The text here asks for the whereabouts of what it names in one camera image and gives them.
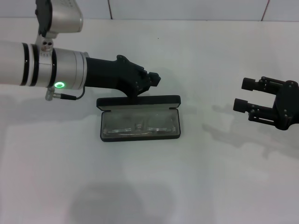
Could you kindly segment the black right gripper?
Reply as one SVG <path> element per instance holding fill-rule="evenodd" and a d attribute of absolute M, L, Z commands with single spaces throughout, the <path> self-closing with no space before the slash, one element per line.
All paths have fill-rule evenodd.
<path fill-rule="evenodd" d="M 249 121 L 275 126 L 279 130 L 287 130 L 291 125 L 299 123 L 299 84 L 297 82 L 291 80 L 284 82 L 268 77 L 261 77 L 259 81 L 244 78 L 242 89 L 276 95 L 274 110 L 236 98 L 233 110 L 241 113 L 248 112 Z"/>

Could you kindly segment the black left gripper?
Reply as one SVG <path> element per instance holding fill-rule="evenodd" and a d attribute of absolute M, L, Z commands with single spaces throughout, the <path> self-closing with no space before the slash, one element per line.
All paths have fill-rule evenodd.
<path fill-rule="evenodd" d="M 157 87 L 161 80 L 158 73 L 147 72 L 121 55 L 115 61 L 87 57 L 86 62 L 86 87 L 116 89 L 128 97 L 136 97 L 150 87 Z"/>

